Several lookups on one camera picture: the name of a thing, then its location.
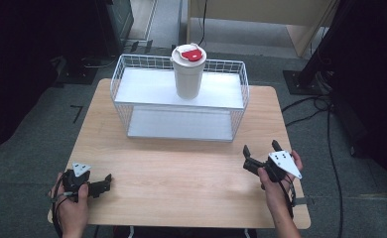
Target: black cable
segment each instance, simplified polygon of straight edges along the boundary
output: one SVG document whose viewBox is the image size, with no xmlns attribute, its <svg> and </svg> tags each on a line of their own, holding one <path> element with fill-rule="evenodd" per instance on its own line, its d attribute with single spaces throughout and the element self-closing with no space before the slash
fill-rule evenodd
<svg viewBox="0 0 387 238">
<path fill-rule="evenodd" d="M 309 116 L 307 118 L 302 118 L 302 119 L 299 119 L 299 120 L 296 120 L 296 121 L 293 121 L 289 124 L 286 125 L 287 126 L 290 126 L 292 125 L 293 123 L 296 123 L 296 122 L 299 122 L 299 121 L 303 121 L 303 120 L 306 120 L 306 119 L 310 119 L 312 118 L 313 116 L 315 116 L 316 114 L 320 113 L 320 112 L 323 112 L 323 111 L 327 111 L 327 133 L 326 133 L 326 136 L 327 136 L 327 144 L 328 144 L 328 149 L 329 149 L 329 156 L 330 156 L 330 161 L 332 163 L 332 168 L 333 168 L 333 172 L 335 174 L 335 180 L 336 180 L 336 185 L 337 185 L 337 189 L 338 189 L 338 197 L 339 197 L 339 227 L 338 227 L 338 235 L 337 237 L 340 238 L 342 236 L 342 224 L 343 224 L 343 204 L 342 204 L 342 189 L 341 189 L 341 184 L 339 182 L 339 177 L 338 177 L 338 171 L 336 170 L 336 166 L 335 166 L 335 162 L 333 160 L 333 154 L 332 154 L 332 147 L 331 147 L 331 142 L 330 142 L 330 109 L 332 107 L 332 104 L 327 104 L 326 101 L 322 100 L 320 96 L 316 97 L 317 99 L 315 99 L 314 101 L 314 106 L 318 109 L 318 111 L 316 113 L 314 113 L 312 116 Z M 307 101 L 307 100 L 310 100 L 310 99 L 313 99 L 312 97 L 308 97 L 308 98 L 305 98 L 305 99 L 302 99 L 302 100 L 299 100 L 299 101 L 296 101 L 290 105 L 288 105 L 287 107 L 285 107 L 283 111 L 287 110 L 288 108 L 294 106 L 294 105 L 298 105 L 304 101 Z M 324 101 L 327 105 L 326 108 L 318 108 L 317 105 L 316 105 L 316 101 L 320 99 L 322 101 Z"/>
<path fill-rule="evenodd" d="M 197 19 L 197 23 L 199 24 L 200 30 L 204 31 L 204 28 L 202 27 L 202 23 L 200 22 L 200 18 Z M 206 39 L 205 38 L 204 38 L 203 42 L 205 43 L 205 45 L 203 46 L 203 48 L 204 48 L 204 47 L 206 47 Z"/>
<path fill-rule="evenodd" d="M 60 179 L 58 180 L 57 185 L 55 187 L 54 196 L 52 198 L 55 198 L 58 196 L 58 190 L 60 188 L 63 177 L 64 177 L 64 174 L 62 174 Z M 55 230 L 57 231 L 58 236 L 63 237 L 63 232 L 61 230 L 61 226 L 58 221 L 58 215 L 57 215 L 58 206 L 56 206 L 56 204 L 57 203 L 55 201 L 52 202 L 52 222 L 54 223 Z"/>
<path fill-rule="evenodd" d="M 206 16 L 206 4 L 208 0 L 205 1 L 205 6 L 203 7 L 203 16 L 202 16 L 202 39 L 200 39 L 199 46 L 202 44 L 203 38 L 205 38 L 205 16 Z"/>
<path fill-rule="evenodd" d="M 335 173 L 335 180 L 336 180 L 336 185 L 338 187 L 338 198 L 339 198 L 339 227 L 338 227 L 338 238 L 342 236 L 342 223 L 343 223 L 343 207 L 342 207 L 342 191 L 341 191 L 341 184 L 339 183 L 339 177 L 338 177 L 338 172 L 336 170 L 335 162 L 333 161 L 333 155 L 332 155 L 332 148 L 330 146 L 330 110 L 327 111 L 327 145 L 329 148 L 329 156 L 330 156 L 330 161 L 332 163 L 333 167 L 333 172 Z"/>
<path fill-rule="evenodd" d="M 286 180 L 286 178 L 284 178 L 284 180 L 289 183 L 290 191 L 292 192 L 292 195 L 291 195 L 292 207 L 295 207 L 296 206 L 296 189 L 295 189 L 295 185 L 293 184 L 293 181 L 289 177 L 289 175 L 286 175 L 286 177 L 289 178 L 289 180 Z"/>
<path fill-rule="evenodd" d="M 278 181 L 278 184 L 280 185 L 281 189 L 283 190 L 283 193 L 284 193 L 284 198 L 286 199 L 286 205 L 287 205 L 287 209 L 289 210 L 289 213 L 290 213 L 290 216 L 292 217 L 292 219 L 295 217 L 295 215 L 293 214 L 293 202 L 290 201 L 290 198 L 289 198 L 289 193 L 286 191 L 286 189 L 284 188 L 283 186 L 283 183 L 281 182 L 282 180 L 279 179 L 277 177 L 277 175 L 275 174 L 275 172 L 272 170 L 271 167 L 266 167 L 268 169 L 270 169 L 271 173 L 273 174 L 273 176 L 275 178 L 277 178 L 277 181 Z"/>
<path fill-rule="evenodd" d="M 87 68 L 103 68 L 103 67 L 109 67 L 111 66 L 114 62 L 116 62 L 116 60 L 118 59 L 119 57 L 115 57 L 113 59 L 112 62 L 108 63 L 108 64 L 102 64 L 102 65 L 86 65 L 85 63 L 83 64 L 84 67 L 87 67 Z"/>
<path fill-rule="evenodd" d="M 291 108 L 291 107 L 293 107 L 293 106 L 295 106 L 295 105 L 298 105 L 298 104 L 300 104 L 300 103 L 302 103 L 302 102 L 304 102 L 304 101 L 308 101 L 308 100 L 311 100 L 311 99 L 312 99 L 312 100 L 314 101 L 314 106 L 315 106 L 315 108 L 318 110 L 318 111 L 316 111 L 314 114 L 312 114 L 312 115 L 310 115 L 310 116 L 307 116 L 307 117 L 304 117 L 304 118 L 301 118 L 301 119 L 298 119 L 298 120 L 295 120 L 295 121 L 292 121 L 292 122 L 287 123 L 287 124 L 286 124 L 286 127 L 289 127 L 289 126 L 291 126 L 291 125 L 293 125 L 293 124 L 295 124 L 295 123 L 301 122 L 301 121 L 309 120 L 309 119 L 313 118 L 314 116 L 316 116 L 318 113 L 327 111 L 327 110 L 329 109 L 329 104 L 328 104 L 325 100 L 323 100 L 321 97 L 322 97 L 322 95 L 307 97 L 307 98 L 298 100 L 298 101 L 296 101 L 296 102 L 294 102 L 294 103 L 292 103 L 292 104 L 286 106 L 285 108 L 283 108 L 283 109 L 281 110 L 282 112 L 284 112 L 284 111 L 286 111 L 287 109 L 289 109 L 289 108 Z M 325 105 L 326 105 L 326 107 L 325 107 L 325 108 L 320 108 L 320 107 L 318 107 L 318 105 L 317 105 L 317 102 L 318 102 L 318 101 L 324 102 Z"/>
<path fill-rule="evenodd" d="M 300 103 L 302 103 L 302 102 L 304 102 L 304 101 L 308 101 L 308 100 L 312 100 L 312 99 L 317 99 L 317 98 L 319 98 L 319 96 L 307 97 L 307 98 L 304 98 L 304 99 L 295 101 L 295 102 L 293 102 L 292 104 L 290 104 L 290 105 L 284 107 L 283 109 L 281 109 L 281 112 L 285 112 L 287 109 L 289 109 L 289 108 L 291 108 L 291 107 L 293 107 L 293 106 L 296 106 L 296 105 L 298 105 L 298 104 L 300 104 Z"/>
<path fill-rule="evenodd" d="M 313 118 L 314 116 L 316 116 L 318 113 L 321 113 L 321 112 L 323 112 L 323 111 L 318 110 L 318 111 L 316 111 L 314 114 L 312 114 L 311 116 L 307 116 L 307 117 L 304 117 L 304 118 L 301 118 L 301 119 L 298 119 L 298 120 L 294 120 L 294 121 L 292 121 L 292 122 L 289 122 L 289 123 L 286 124 L 286 127 L 289 127 L 289 126 L 291 126 L 291 125 L 293 125 L 293 124 L 295 124 L 295 123 L 301 122 L 301 121 L 309 120 L 309 119 Z"/>
<path fill-rule="evenodd" d="M 64 201 L 66 201 L 68 199 L 68 197 L 67 198 L 65 198 L 64 200 L 62 200 L 58 205 L 57 205 L 57 211 L 58 211 L 58 208 L 60 207 L 60 205 L 64 202 Z"/>
</svg>

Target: white shelf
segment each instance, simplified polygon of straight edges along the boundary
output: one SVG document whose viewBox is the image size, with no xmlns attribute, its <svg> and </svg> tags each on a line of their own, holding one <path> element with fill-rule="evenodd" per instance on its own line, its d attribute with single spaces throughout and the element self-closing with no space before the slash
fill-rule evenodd
<svg viewBox="0 0 387 238">
<path fill-rule="evenodd" d="M 125 68 L 115 102 L 243 110 L 239 75 L 235 73 L 205 72 L 199 95 L 185 100 L 176 93 L 172 70 Z"/>
<path fill-rule="evenodd" d="M 229 111 L 194 112 L 134 107 L 129 137 L 231 141 Z"/>
</svg>

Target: paper cup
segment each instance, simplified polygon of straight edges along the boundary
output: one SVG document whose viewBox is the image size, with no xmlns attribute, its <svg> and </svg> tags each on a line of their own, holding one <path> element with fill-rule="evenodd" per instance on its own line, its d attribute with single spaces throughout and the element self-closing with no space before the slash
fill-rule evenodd
<svg viewBox="0 0 387 238">
<path fill-rule="evenodd" d="M 194 99 L 199 94 L 206 52 L 196 44 L 176 47 L 172 52 L 176 91 L 183 99 Z"/>
</svg>

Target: hand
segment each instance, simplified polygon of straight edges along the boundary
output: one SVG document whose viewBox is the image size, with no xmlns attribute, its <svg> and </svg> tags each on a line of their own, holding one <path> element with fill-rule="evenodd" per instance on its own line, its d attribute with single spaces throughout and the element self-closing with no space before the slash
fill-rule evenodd
<svg viewBox="0 0 387 238">
<path fill-rule="evenodd" d="M 62 173 L 58 175 L 57 182 L 60 181 Z M 63 193 L 64 187 L 60 181 L 58 194 Z M 51 190 L 51 194 L 55 192 L 55 186 Z M 65 196 L 61 196 L 57 203 L 58 221 L 63 231 L 63 237 L 82 237 L 84 228 L 88 222 L 88 185 L 83 184 L 78 191 L 78 202 L 73 202 Z"/>
<path fill-rule="evenodd" d="M 300 156 L 296 153 L 296 151 L 292 152 L 292 156 L 297 168 L 301 171 L 303 165 Z M 267 206 L 273 217 L 278 236 L 289 238 L 300 237 L 299 230 L 290 216 L 286 198 L 280 185 L 277 182 L 271 182 L 267 172 L 263 168 L 258 169 L 258 175 L 262 182 L 261 187 L 265 189 Z M 289 192 L 290 182 L 293 182 L 294 179 L 295 177 L 293 175 L 287 173 L 285 179 L 281 181 L 286 192 Z"/>
<path fill-rule="evenodd" d="M 299 154 L 296 151 L 292 151 L 292 156 L 296 167 L 301 171 L 303 165 Z M 287 208 L 286 199 L 280 185 L 277 182 L 271 182 L 267 172 L 263 168 L 258 169 L 258 175 L 262 182 L 262 188 L 266 190 L 267 206 L 270 211 L 278 210 L 284 206 Z M 290 190 L 290 182 L 293 182 L 294 179 L 295 177 L 292 174 L 287 173 L 285 179 L 281 181 L 286 192 Z"/>
</svg>

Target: wire basket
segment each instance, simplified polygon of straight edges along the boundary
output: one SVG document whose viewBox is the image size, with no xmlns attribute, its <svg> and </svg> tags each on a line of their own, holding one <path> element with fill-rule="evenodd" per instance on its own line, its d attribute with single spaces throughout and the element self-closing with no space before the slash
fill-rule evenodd
<svg viewBox="0 0 387 238">
<path fill-rule="evenodd" d="M 249 101 L 242 61 L 207 59 L 199 95 L 177 96 L 171 58 L 122 55 L 111 98 L 128 137 L 231 142 Z"/>
</svg>

